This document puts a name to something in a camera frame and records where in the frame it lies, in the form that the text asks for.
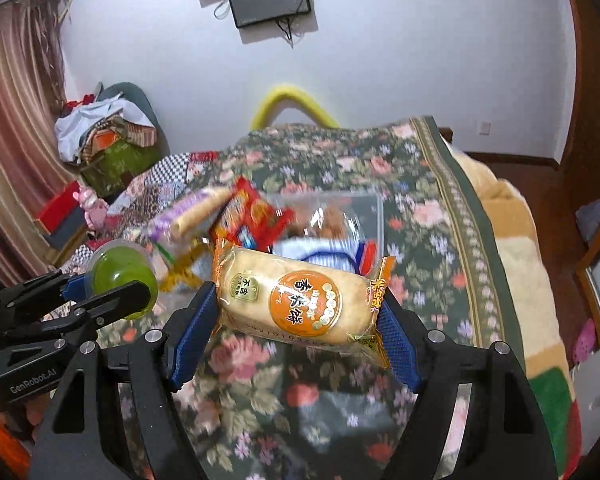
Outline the pink plush toy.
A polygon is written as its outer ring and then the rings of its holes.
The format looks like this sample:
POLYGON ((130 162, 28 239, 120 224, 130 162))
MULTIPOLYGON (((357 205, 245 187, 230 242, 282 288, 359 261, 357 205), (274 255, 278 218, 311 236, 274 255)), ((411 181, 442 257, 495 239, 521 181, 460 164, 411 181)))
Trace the pink plush toy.
POLYGON ((83 210, 87 227, 91 231, 101 231, 106 226, 108 204, 92 188, 82 184, 72 197, 83 210))

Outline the gold snack bar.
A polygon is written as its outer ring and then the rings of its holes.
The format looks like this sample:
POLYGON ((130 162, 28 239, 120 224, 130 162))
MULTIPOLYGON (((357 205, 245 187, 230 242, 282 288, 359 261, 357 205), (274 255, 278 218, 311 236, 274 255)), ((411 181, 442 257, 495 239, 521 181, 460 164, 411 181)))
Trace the gold snack bar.
POLYGON ((160 292, 181 292, 201 288, 211 278, 212 247, 204 240, 193 240, 189 248, 168 264, 158 281, 160 292))

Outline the pile of clothes on chair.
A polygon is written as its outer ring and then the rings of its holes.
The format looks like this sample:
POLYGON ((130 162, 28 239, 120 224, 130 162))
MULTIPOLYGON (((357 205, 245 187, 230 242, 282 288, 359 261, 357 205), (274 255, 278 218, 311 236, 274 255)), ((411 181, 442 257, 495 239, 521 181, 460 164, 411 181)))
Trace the pile of clothes on chair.
POLYGON ((100 86, 66 104, 54 125, 62 162, 76 167, 98 196, 112 200, 170 153, 148 96, 136 84, 100 86))

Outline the wall power socket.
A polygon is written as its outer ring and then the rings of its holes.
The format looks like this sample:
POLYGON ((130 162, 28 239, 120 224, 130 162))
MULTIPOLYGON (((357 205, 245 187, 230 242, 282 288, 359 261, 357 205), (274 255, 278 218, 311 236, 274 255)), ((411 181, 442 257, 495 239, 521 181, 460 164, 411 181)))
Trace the wall power socket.
POLYGON ((478 133, 480 136, 488 136, 491 132, 491 124, 490 122, 480 122, 478 133))

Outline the beige green plush blanket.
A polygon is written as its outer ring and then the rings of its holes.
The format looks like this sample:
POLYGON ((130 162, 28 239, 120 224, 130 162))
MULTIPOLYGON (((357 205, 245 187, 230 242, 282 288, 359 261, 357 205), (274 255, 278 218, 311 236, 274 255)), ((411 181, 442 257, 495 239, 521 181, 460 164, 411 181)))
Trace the beige green plush blanket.
POLYGON ((494 229, 521 328, 527 376, 554 446, 558 477, 567 479, 581 451, 580 413, 531 209, 510 182, 495 177, 485 164, 455 148, 451 153, 494 229))

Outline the blue white snack bag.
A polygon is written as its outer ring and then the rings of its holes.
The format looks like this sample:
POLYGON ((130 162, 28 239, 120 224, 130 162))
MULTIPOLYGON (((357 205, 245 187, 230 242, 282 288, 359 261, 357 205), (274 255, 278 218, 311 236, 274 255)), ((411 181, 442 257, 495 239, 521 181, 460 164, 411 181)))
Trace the blue white snack bag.
POLYGON ((368 247, 355 237, 333 240, 321 237, 293 237, 276 242, 272 254, 316 266, 364 275, 374 263, 375 245, 368 247))

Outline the purple cracker roll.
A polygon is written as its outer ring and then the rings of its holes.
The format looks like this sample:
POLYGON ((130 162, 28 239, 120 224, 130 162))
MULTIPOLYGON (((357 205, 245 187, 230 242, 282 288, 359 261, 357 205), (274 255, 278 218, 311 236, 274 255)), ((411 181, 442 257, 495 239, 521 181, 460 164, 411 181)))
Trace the purple cracker roll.
POLYGON ((148 223, 147 236, 153 242, 180 240, 211 218, 232 195, 233 191, 228 186, 207 186, 188 193, 148 223))

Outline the red gift box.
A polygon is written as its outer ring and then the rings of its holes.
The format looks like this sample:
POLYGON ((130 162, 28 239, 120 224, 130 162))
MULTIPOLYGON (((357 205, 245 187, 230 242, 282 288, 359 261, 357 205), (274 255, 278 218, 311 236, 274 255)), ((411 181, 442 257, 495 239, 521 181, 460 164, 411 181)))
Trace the red gift box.
POLYGON ((69 183, 36 215, 34 224, 42 234, 50 235, 55 232, 65 218, 79 207, 79 202, 74 197, 74 194, 79 190, 80 184, 78 181, 69 183))

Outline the yellow foam tube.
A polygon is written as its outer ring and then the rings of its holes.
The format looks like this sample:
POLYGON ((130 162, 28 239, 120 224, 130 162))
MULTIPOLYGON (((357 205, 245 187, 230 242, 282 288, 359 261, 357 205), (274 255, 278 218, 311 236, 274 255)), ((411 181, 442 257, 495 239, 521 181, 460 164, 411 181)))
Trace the yellow foam tube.
POLYGON ((298 110, 320 127, 339 128, 336 119, 328 114, 312 96, 293 84, 278 84, 268 90, 261 100, 256 114, 251 119, 250 129, 261 130, 268 127, 272 124, 272 119, 287 108, 298 110))

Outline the clear bag of pastries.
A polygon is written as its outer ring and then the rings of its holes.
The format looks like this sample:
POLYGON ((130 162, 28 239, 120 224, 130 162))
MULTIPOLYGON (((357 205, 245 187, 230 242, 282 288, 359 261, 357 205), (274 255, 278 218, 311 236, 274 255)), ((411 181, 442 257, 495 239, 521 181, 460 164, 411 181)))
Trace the clear bag of pastries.
POLYGON ((368 245, 358 217, 347 202, 310 197, 292 200, 285 207, 294 213, 294 220, 275 244, 276 254, 295 259, 319 255, 355 259, 368 245))

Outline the striped pink curtain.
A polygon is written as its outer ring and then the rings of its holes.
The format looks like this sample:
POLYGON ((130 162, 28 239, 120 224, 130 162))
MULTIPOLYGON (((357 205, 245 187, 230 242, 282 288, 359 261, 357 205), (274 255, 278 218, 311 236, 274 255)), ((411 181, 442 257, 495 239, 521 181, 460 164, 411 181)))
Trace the striped pink curtain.
POLYGON ((0 280, 47 270, 35 216, 73 174, 60 160, 54 125, 66 102, 60 47, 62 0, 0 5, 0 280))

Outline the green jelly cup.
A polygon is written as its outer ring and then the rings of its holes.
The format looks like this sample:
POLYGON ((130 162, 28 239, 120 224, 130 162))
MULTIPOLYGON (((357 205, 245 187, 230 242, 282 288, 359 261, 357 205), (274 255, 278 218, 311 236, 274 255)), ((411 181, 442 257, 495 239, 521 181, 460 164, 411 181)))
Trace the green jelly cup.
POLYGON ((138 320, 151 311, 158 297, 155 268, 148 251, 129 240, 110 240, 95 250, 86 265, 86 289, 91 295, 140 281, 148 287, 149 298, 128 315, 128 321, 138 320))

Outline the red snack bag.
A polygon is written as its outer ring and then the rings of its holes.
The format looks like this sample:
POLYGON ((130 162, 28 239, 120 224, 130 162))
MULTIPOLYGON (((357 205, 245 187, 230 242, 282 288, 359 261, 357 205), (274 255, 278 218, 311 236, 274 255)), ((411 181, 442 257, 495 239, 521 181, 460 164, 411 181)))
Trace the red snack bag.
POLYGON ((233 194, 210 230, 213 243, 228 240, 243 248, 269 252, 294 221, 294 211, 265 200, 251 183, 240 177, 233 194))

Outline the clear plastic storage bin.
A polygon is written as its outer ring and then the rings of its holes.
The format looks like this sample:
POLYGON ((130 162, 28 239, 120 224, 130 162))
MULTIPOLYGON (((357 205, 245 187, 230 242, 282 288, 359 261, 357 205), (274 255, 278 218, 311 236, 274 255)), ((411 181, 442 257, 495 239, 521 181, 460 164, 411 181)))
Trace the clear plastic storage bin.
POLYGON ((327 198, 328 200, 342 200, 349 204, 352 211, 360 222, 363 234, 368 239, 368 247, 375 245, 374 263, 372 268, 382 257, 382 246, 384 246, 384 208, 381 198, 375 193, 367 192, 309 192, 298 194, 268 194, 266 198, 277 207, 285 207, 292 200, 306 200, 307 198, 327 198))

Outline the orange rice cracker pack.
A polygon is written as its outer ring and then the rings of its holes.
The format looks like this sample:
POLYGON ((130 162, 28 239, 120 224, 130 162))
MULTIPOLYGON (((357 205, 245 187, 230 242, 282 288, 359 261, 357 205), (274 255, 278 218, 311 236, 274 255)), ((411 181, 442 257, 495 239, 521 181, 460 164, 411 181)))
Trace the orange rice cracker pack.
POLYGON ((387 368, 378 315, 396 259, 369 274, 316 266, 215 243, 212 278, 220 323, 245 334, 339 354, 387 368))

